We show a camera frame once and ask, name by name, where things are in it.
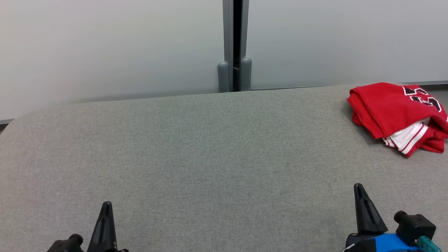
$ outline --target red jersey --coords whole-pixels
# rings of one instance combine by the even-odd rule
[[[355,124],[407,157],[418,148],[444,151],[448,116],[442,104],[421,87],[375,83],[350,90],[347,100]]]

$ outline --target folded clothing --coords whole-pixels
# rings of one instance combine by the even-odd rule
[[[375,83],[350,90],[347,101],[356,125],[407,157],[418,148],[444,152],[448,116],[442,104],[421,87]]]

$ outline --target teal connector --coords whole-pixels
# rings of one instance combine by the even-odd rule
[[[421,236],[418,241],[417,245],[420,247],[421,250],[424,252],[442,252],[442,250],[437,247],[434,242],[432,242],[428,237]]]

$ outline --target white fabric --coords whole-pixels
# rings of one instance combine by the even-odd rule
[[[403,154],[407,154],[428,130],[429,119],[429,117],[425,118],[397,131],[391,136],[383,138],[383,141],[387,146],[396,147]]]

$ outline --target white partition wall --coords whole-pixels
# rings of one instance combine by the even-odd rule
[[[0,121],[52,104],[218,91],[223,2],[3,0]]]
[[[251,0],[251,89],[448,80],[447,8],[442,0]]]

